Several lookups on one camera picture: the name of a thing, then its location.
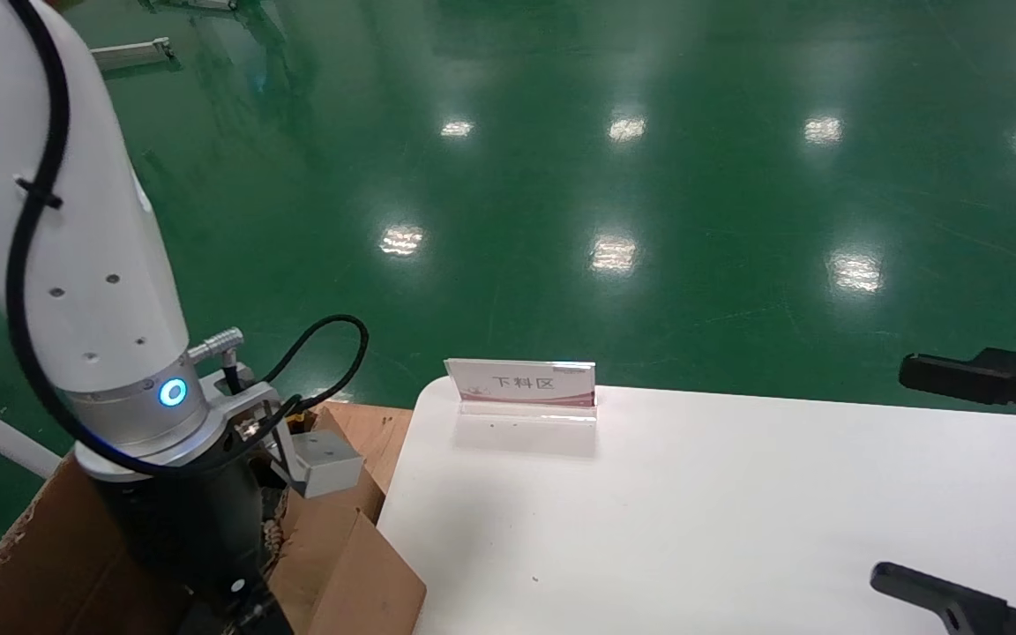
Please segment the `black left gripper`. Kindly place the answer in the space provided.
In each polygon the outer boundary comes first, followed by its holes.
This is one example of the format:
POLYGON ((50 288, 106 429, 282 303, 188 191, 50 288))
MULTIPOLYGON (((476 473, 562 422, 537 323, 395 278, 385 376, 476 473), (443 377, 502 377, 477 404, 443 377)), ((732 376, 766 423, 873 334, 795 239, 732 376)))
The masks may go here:
POLYGON ((134 560, 193 595, 182 634, 293 634, 265 574, 254 443, 229 431, 182 475, 90 475, 134 560))

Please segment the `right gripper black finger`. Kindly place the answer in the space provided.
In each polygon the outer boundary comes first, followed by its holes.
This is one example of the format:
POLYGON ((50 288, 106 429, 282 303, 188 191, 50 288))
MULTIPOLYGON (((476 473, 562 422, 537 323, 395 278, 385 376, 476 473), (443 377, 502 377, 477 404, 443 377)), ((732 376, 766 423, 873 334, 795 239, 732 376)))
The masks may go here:
POLYGON ((985 348, 968 361, 908 355, 900 362, 899 382, 919 392, 1016 407, 1016 351, 985 348))
POLYGON ((1016 608, 975 588, 891 562, 872 568, 870 586, 880 594, 932 612, 948 634, 1016 634, 1016 608))

